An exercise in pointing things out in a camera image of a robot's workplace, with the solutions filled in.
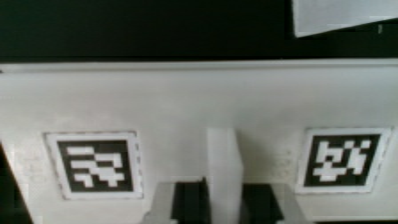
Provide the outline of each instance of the black background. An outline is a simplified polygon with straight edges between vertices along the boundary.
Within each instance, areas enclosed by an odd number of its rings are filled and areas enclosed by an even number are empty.
[[[289,0],[0,2],[3,63],[371,57],[398,57],[398,20],[297,39]]]

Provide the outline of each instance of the white panel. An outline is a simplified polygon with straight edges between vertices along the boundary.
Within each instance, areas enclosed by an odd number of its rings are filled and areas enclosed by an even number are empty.
[[[158,182],[208,174],[208,127],[236,130],[245,182],[293,186],[305,129],[398,126],[398,60],[0,67],[0,140],[42,224],[140,222]],[[66,201],[42,133],[128,130],[146,197]],[[392,136],[371,192],[297,196],[309,220],[398,219]]]

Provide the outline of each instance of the white divider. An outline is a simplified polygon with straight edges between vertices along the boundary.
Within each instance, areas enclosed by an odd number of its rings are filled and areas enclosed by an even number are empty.
[[[208,129],[208,174],[213,224],[238,224],[243,163],[233,129]]]
[[[170,220],[172,198],[174,198],[174,183],[160,183],[153,197],[151,211],[144,216],[142,224],[176,224]]]
[[[277,198],[277,204],[282,210],[282,224],[314,224],[311,221],[307,221],[305,215],[302,213],[289,186],[286,184],[272,184],[272,190]]]

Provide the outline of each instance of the black square pattern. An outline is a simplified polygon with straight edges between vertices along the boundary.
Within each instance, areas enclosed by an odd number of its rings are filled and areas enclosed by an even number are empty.
[[[364,186],[380,134],[313,136],[304,186]]]
[[[71,192],[131,192],[128,143],[58,141]]]

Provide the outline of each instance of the white paper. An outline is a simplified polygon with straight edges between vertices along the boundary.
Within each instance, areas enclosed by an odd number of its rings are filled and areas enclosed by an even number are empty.
[[[295,35],[398,18],[398,0],[293,0]]]

